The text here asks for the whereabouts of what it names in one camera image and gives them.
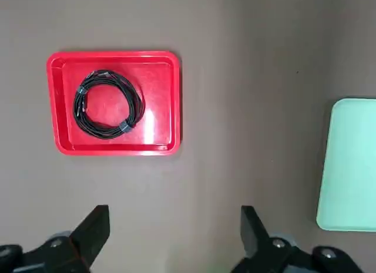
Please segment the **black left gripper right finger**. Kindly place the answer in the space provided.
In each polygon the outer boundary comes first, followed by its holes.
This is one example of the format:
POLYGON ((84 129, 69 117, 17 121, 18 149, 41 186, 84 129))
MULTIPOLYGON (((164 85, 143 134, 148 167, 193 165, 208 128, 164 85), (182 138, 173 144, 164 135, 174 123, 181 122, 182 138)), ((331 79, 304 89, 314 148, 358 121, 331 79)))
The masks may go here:
POLYGON ((245 257, 234 267, 235 272, 356 272, 362 269, 343 250, 316 246, 305 252, 289 240, 270 236, 254 207, 241 207, 240 234, 245 257))

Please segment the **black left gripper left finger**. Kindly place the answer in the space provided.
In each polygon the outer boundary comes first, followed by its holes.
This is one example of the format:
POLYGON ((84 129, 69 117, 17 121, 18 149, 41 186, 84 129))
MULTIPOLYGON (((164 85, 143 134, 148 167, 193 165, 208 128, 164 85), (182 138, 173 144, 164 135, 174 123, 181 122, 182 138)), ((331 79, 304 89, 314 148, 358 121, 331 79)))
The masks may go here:
POLYGON ((73 231, 56 233, 34 250, 1 245, 1 272, 90 272, 109 236, 109 206, 97 205, 73 231))

